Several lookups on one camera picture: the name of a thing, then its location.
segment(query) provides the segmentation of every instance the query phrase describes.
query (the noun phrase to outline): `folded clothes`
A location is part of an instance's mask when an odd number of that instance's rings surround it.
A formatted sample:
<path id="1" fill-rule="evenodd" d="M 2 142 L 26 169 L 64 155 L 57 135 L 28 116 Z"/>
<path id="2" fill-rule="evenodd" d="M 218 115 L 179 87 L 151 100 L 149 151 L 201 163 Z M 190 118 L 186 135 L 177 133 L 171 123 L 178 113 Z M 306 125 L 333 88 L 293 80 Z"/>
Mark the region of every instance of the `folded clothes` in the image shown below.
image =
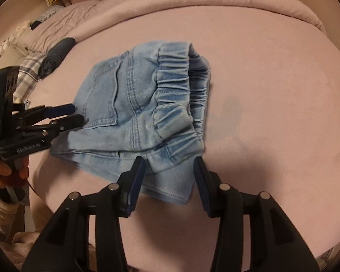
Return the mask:
<path id="1" fill-rule="evenodd" d="M 76 44 L 76 40 L 73 38 L 64 38 L 58 44 L 48 51 L 47 57 L 42 62 L 38 77 L 44 79 L 50 75 L 55 69 L 62 63 L 69 51 Z"/>
<path id="2" fill-rule="evenodd" d="M 74 100 L 85 126 L 62 133 L 51 153 L 112 182 L 142 156 L 142 191 L 186 203 L 194 158 L 204 150 L 209 79 L 191 43 L 150 42 L 102 61 Z"/>

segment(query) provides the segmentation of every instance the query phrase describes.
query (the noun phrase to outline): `plaid cloth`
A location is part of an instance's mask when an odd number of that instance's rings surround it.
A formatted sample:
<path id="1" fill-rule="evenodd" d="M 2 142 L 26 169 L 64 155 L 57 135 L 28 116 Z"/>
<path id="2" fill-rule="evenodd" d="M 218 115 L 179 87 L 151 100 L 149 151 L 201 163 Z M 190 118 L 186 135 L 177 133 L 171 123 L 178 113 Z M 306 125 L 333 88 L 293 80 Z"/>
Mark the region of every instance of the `plaid cloth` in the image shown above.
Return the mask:
<path id="1" fill-rule="evenodd" d="M 22 61 L 13 97 L 14 102 L 24 102 L 30 96 L 39 80 L 38 70 L 46 56 L 46 54 L 34 52 Z"/>

